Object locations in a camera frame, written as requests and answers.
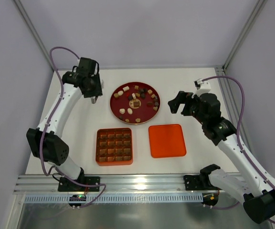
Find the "white wall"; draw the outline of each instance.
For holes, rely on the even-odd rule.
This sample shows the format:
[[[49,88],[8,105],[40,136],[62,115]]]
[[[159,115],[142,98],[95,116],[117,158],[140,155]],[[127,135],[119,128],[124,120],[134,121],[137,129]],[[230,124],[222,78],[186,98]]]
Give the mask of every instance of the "white wall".
[[[267,2],[227,71],[245,89],[244,122],[254,154],[275,176],[275,0]]]
[[[0,227],[17,177],[25,172],[26,131],[40,119],[51,74],[14,4],[0,0]]]
[[[104,68],[224,64],[257,0],[21,0],[47,49]],[[56,58],[71,68],[71,55]]]

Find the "gray wall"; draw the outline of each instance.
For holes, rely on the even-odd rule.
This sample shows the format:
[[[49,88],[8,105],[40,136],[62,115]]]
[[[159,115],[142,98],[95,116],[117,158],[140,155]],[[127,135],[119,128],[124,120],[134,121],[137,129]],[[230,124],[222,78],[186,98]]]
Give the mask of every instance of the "gray wall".
[[[26,131],[36,126],[52,71],[10,0],[0,0],[0,227],[27,166]]]
[[[254,154],[275,176],[275,0],[267,2],[227,72],[245,89],[244,122]]]
[[[104,68],[222,65],[257,0],[21,0],[47,49]],[[56,63],[71,68],[72,56]]]

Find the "dark red plate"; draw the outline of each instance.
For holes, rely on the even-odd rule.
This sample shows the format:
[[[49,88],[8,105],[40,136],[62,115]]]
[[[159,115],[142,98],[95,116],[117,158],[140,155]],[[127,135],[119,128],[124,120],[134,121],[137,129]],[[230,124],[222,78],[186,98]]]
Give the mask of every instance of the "dark red plate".
[[[118,93],[119,91],[123,91],[123,88],[128,86],[130,89],[126,92],[123,92],[123,95],[119,96],[118,98],[114,97],[115,93]],[[129,101],[128,99],[128,95],[132,95],[132,93],[139,93],[139,90],[141,88],[146,88],[148,90],[152,90],[152,94],[155,94],[157,96],[157,100],[158,100],[158,109],[157,111],[153,110],[154,106],[154,99],[151,98],[152,94],[148,94],[148,92],[144,93],[145,94],[145,98],[142,99],[141,97],[136,97],[137,101],[133,99],[133,101]],[[133,102],[138,102],[140,101],[139,107],[136,108],[133,106]],[[153,104],[151,106],[148,106],[147,103],[148,102],[152,102]],[[111,96],[111,100],[110,100],[110,107],[111,110],[113,112],[113,114],[117,117],[118,120],[128,123],[128,124],[142,124],[145,123],[147,121],[149,121],[150,119],[152,119],[157,112],[160,109],[160,105],[161,105],[161,101],[160,101],[160,97],[157,93],[157,91],[151,87],[150,85],[147,85],[145,83],[141,83],[141,82],[131,82],[131,83],[125,83],[124,85],[119,86],[112,94]],[[120,109],[125,109],[125,113],[121,114],[119,112]],[[131,108],[133,113],[129,114],[127,109]]]

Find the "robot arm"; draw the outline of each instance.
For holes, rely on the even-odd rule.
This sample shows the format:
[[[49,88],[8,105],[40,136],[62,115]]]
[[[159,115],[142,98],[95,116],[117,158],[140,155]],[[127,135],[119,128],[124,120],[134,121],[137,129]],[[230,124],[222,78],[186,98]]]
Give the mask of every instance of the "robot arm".
[[[246,183],[227,175],[219,166],[201,169],[202,181],[223,189],[243,204],[248,216],[261,223],[275,215],[275,190],[262,179],[241,151],[236,138],[236,128],[230,121],[221,117],[220,102],[215,94],[209,93],[210,84],[202,79],[195,82],[195,93],[180,91],[177,97],[168,102],[171,113],[177,113],[180,104],[184,104],[184,116],[193,116],[202,125],[205,136],[218,146],[233,162]],[[259,170],[275,186],[275,179],[259,164],[249,149],[243,148]]]
[[[76,71],[66,72],[62,77],[62,82],[63,96],[46,129],[42,149],[43,158],[45,162],[56,166],[59,171],[69,178],[78,181],[78,183],[84,183],[84,171],[69,157],[69,147],[61,140],[61,137],[65,123],[81,96],[91,98],[94,104],[98,96],[102,95],[98,63],[88,58],[80,58]],[[40,158],[41,135],[60,97],[61,91],[43,121],[36,129],[30,128],[26,134],[35,157]]]

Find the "white chocolate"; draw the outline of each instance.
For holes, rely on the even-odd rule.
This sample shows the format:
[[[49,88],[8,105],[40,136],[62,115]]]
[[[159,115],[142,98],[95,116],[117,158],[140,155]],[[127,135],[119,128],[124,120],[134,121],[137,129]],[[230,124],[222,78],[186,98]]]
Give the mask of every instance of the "white chocolate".
[[[130,114],[130,115],[132,115],[133,114],[133,110],[131,109],[131,108],[128,108],[128,113]]]
[[[130,89],[129,86],[126,86],[126,87],[123,88],[123,91],[126,92],[126,91],[128,91],[129,89]]]

